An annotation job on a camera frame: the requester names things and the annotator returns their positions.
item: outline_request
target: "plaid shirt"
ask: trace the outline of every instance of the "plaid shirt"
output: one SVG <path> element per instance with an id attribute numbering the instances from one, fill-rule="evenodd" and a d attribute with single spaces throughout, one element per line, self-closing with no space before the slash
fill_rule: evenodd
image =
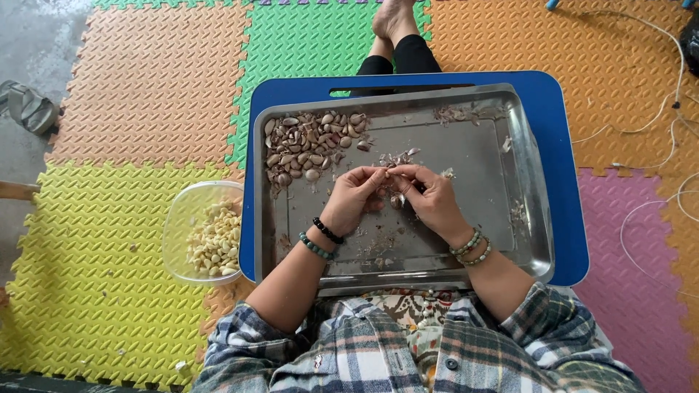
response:
<path id="1" fill-rule="evenodd" d="M 578 300 L 536 283 L 496 324 L 475 296 L 444 321 L 434 392 L 644 392 Z M 423 393 L 405 333 L 361 298 L 317 303 L 288 335 L 240 302 L 209 337 L 193 392 Z"/>

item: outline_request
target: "stainless steel tray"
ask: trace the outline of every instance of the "stainless steel tray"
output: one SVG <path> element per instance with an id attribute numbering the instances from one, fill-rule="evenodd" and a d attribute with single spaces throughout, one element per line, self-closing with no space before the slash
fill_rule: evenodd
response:
<path id="1" fill-rule="evenodd" d="M 441 124 L 435 109 L 451 106 L 480 112 L 478 118 Z M 264 125 L 271 118 L 300 112 L 365 113 L 373 143 L 370 152 L 356 141 L 333 170 L 311 187 L 303 178 L 273 198 L 265 173 Z M 482 229 L 507 257 L 537 280 L 554 274 L 551 217 L 538 147 L 519 97 L 509 84 L 394 94 L 276 106 L 255 121 L 255 277 L 258 284 L 286 255 L 279 242 L 292 243 L 308 229 L 333 189 L 332 173 L 378 165 L 383 154 L 411 148 L 410 156 L 439 173 L 453 168 L 457 202 L 467 221 Z M 465 269 L 449 254 L 446 243 L 427 229 L 409 206 L 364 215 L 359 228 L 338 248 L 319 284 L 319 296 L 360 294 L 387 287 L 462 289 Z"/>

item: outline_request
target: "plastic container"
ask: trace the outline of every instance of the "plastic container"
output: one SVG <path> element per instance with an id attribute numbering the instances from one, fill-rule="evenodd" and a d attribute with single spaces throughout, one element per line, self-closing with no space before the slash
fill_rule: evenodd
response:
<path id="1" fill-rule="evenodd" d="M 221 201 L 243 200 L 243 185 L 228 180 L 200 182 L 182 190 L 173 201 L 163 230 L 163 265 L 178 281 L 194 285 L 224 285 L 243 274 L 240 270 L 227 276 L 210 277 L 195 272 L 187 263 L 187 237 L 197 224 L 208 217 L 204 210 Z M 240 215 L 242 202 L 233 211 Z"/>

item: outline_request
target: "hand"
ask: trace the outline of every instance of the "hand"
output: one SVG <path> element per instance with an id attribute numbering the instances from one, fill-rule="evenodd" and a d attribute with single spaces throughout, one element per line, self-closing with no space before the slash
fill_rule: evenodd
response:
<path id="1" fill-rule="evenodd" d="M 386 169 L 374 166 L 360 166 L 340 176 L 320 221 L 336 236 L 350 233 L 362 212 L 384 208 L 383 202 L 371 197 L 385 180 Z"/>
<path id="2" fill-rule="evenodd" d="M 452 182 L 444 176 L 430 171 L 420 165 L 399 165 L 389 169 L 392 175 L 393 189 L 405 195 L 415 213 L 429 229 L 441 236 L 453 248 L 463 247 L 473 235 L 466 219 L 463 218 Z M 420 192 L 415 183 L 422 183 L 426 188 Z"/>

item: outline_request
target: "concrete floor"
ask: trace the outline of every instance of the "concrete floor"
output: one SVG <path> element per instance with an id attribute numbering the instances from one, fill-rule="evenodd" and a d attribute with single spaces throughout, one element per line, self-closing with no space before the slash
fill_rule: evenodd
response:
<path id="1" fill-rule="evenodd" d="M 91 12 L 91 0 L 0 1 L 0 83 L 13 79 L 60 103 Z M 0 180 L 36 182 L 46 170 L 47 142 L 48 134 L 34 136 L 7 114 L 0 117 Z M 29 202 L 0 199 L 0 287 L 13 279 L 10 266 L 22 253 L 17 240 L 26 234 L 24 217 L 33 210 Z"/>

